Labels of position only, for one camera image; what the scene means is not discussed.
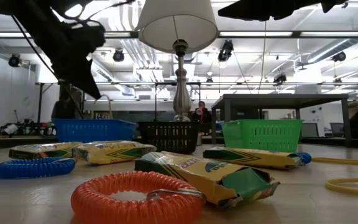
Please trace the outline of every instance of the plastic basket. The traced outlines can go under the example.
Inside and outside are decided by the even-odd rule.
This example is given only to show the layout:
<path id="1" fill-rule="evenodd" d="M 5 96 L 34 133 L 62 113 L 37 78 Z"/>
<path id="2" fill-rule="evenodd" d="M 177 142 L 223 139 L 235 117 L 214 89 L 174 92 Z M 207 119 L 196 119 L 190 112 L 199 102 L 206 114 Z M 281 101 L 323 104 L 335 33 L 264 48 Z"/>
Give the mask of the plastic basket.
<path id="1" fill-rule="evenodd" d="M 112 119 L 109 102 L 110 119 L 56 119 L 54 121 L 59 142 L 93 142 L 129 140 L 134 137 L 136 123 Z"/>
<path id="2" fill-rule="evenodd" d="M 196 150 L 200 124 L 197 122 L 138 122 L 144 144 L 158 151 L 190 154 Z"/>
<path id="3" fill-rule="evenodd" d="M 223 123 L 226 147 L 296 152 L 302 120 L 238 120 Z"/>

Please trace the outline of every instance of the green plastic basket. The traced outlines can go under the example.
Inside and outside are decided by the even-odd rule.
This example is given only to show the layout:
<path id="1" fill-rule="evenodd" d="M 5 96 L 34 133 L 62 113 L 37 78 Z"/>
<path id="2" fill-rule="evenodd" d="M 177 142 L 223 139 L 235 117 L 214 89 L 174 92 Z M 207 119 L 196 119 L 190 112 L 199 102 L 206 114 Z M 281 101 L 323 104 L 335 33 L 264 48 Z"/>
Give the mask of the green plastic basket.
<path id="1" fill-rule="evenodd" d="M 296 152 L 302 120 L 237 120 L 223 123 L 226 147 Z"/>

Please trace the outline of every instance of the crayola box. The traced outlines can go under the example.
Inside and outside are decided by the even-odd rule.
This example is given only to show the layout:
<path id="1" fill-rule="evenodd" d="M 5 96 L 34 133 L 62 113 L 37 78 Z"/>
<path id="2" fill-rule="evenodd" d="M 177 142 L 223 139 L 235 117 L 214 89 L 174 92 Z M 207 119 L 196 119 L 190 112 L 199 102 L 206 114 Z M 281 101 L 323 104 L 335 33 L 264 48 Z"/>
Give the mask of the crayola box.
<path id="1" fill-rule="evenodd" d="M 303 166 L 302 159 L 295 153 L 269 152 L 257 149 L 233 149 L 228 147 L 213 147 L 205 150 L 204 158 L 217 159 L 252 167 L 272 169 L 292 169 Z"/>
<path id="2" fill-rule="evenodd" d="M 73 148 L 73 157 L 92 164 L 113 164 L 137 159 L 157 148 L 132 141 L 103 141 Z"/>
<path id="3" fill-rule="evenodd" d="M 46 157 L 71 157 L 71 149 L 82 143 L 63 142 L 53 144 L 34 144 L 15 146 L 9 150 L 12 159 L 41 159 Z"/>
<path id="4" fill-rule="evenodd" d="M 189 182 L 207 201 L 235 207 L 273 195 L 280 184 L 251 167 L 171 152 L 151 152 L 135 162 L 135 170 L 159 172 Z"/>

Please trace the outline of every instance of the orange coil keychain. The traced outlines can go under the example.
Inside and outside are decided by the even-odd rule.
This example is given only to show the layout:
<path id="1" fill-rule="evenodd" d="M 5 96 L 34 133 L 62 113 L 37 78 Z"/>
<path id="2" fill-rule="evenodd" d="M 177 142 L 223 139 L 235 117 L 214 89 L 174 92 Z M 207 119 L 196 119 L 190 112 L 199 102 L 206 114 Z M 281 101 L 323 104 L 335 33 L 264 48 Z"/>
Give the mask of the orange coil keychain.
<path id="1" fill-rule="evenodd" d="M 146 200 L 121 201 L 111 194 L 135 191 Z M 71 207 L 84 223 L 193 223 L 205 203 L 189 183 L 156 172 L 126 172 L 99 177 L 78 186 Z"/>

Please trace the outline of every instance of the chair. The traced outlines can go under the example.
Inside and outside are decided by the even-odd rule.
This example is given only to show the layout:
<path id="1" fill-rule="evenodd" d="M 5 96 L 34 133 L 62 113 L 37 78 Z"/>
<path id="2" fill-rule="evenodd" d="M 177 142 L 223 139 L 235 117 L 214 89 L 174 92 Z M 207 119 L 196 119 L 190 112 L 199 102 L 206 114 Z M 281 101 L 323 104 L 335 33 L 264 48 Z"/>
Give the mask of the chair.
<path id="1" fill-rule="evenodd" d="M 343 138 L 344 136 L 344 125 L 343 123 L 330 123 L 331 131 L 333 132 L 334 138 Z"/>
<path id="2" fill-rule="evenodd" d="M 317 123 L 303 123 L 301 135 L 303 138 L 318 138 Z"/>

